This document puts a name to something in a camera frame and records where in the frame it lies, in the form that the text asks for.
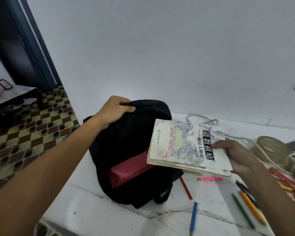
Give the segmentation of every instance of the person's left hand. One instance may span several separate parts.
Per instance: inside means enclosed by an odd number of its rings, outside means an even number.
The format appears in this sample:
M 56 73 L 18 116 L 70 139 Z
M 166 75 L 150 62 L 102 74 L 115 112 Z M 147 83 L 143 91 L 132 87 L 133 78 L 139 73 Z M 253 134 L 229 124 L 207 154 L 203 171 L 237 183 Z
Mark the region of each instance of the person's left hand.
M 110 123 L 120 119 L 124 113 L 131 113 L 136 109 L 135 107 L 124 106 L 125 103 L 129 102 L 131 102 L 130 99 L 112 95 L 94 117 L 103 121 L 103 129 L 105 129 Z

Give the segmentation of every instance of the book stack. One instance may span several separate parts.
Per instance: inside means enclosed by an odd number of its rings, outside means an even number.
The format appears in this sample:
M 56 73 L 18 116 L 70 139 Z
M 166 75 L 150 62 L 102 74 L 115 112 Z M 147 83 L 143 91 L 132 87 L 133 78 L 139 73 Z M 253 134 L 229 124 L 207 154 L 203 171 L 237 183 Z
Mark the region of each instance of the book stack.
M 211 147 L 224 139 L 214 126 L 156 119 L 147 163 L 230 176 L 232 166 L 226 151 Z

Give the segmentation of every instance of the cord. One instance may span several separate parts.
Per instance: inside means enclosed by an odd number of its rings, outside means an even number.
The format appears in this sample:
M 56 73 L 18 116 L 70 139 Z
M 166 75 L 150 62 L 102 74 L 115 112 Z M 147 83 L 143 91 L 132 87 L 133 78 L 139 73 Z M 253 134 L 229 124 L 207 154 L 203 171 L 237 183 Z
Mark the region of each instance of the cord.
M 191 117 L 191 116 L 196 116 L 196 117 L 200 117 L 200 118 L 204 118 L 204 119 L 207 119 L 208 121 L 207 122 L 204 122 L 204 123 L 201 123 L 201 124 L 208 124 L 208 123 L 210 123 L 210 124 L 212 124 L 212 125 L 218 125 L 218 123 L 219 123 L 219 121 L 218 121 L 218 119 L 209 119 L 209 118 L 207 118 L 207 117 L 205 117 L 205 116 L 202 116 L 202 115 L 198 115 L 198 114 L 188 114 L 187 116 L 186 116 L 186 121 L 187 122 L 190 122 L 190 120 L 189 120 L 189 118 Z M 246 140 L 246 141 L 249 141 L 249 142 L 251 142 L 251 143 L 253 143 L 256 147 L 258 147 L 259 148 L 259 150 L 261 151 L 261 153 L 271 162 L 271 165 L 272 166 L 274 166 L 277 170 L 279 170 L 279 171 L 281 171 L 281 172 L 283 172 L 283 173 L 285 173 L 285 174 L 288 174 L 288 175 L 292 175 L 292 173 L 291 172 L 289 172 L 289 171 L 287 171 L 287 170 L 284 170 L 284 169 L 282 169 L 279 165 L 277 165 L 277 164 L 275 164 L 273 161 L 272 161 L 272 159 L 264 152 L 264 150 L 257 144 L 257 143 L 255 143 L 254 141 L 252 141 L 252 140 L 250 140 L 250 139 L 248 139 L 248 138 L 243 138 L 243 137 L 236 137 L 236 136 L 231 136 L 231 135 L 228 135 L 228 134 L 224 134 L 225 136 L 227 136 L 227 137 L 229 137 L 229 138 L 233 138 L 233 139 L 239 139 L 239 140 L 242 140 L 242 142 L 244 142 L 243 140 Z M 268 164 L 267 162 L 264 162 L 264 161 L 262 161 L 261 159 L 259 159 L 255 154 L 253 154 L 259 161 L 261 161 L 261 162 L 263 162 L 263 163 L 266 163 L 266 164 Z

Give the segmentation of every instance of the backpack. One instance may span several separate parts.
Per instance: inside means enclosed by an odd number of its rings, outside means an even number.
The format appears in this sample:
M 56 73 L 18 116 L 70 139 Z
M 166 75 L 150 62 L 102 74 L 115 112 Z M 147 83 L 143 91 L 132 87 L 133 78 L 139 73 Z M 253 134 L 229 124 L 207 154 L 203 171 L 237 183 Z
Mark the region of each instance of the backpack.
M 136 209 L 152 199 L 162 204 L 168 199 L 173 182 L 183 175 L 182 170 L 155 166 L 117 188 L 111 187 L 109 169 L 149 148 L 155 119 L 171 120 L 170 110 L 162 101 L 136 100 L 126 105 L 136 107 L 135 111 L 125 113 L 102 130 L 89 148 L 98 182 L 117 203 L 132 204 Z

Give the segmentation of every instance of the floor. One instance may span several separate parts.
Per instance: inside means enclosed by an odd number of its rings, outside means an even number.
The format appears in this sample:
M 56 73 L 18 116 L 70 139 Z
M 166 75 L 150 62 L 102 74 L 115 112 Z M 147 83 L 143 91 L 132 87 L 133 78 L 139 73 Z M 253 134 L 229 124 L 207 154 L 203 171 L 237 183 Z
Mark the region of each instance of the floor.
M 0 188 L 79 125 L 63 86 L 43 93 L 43 98 L 47 109 L 24 105 L 15 110 L 13 126 L 0 127 Z M 36 228 L 45 231 L 42 225 Z

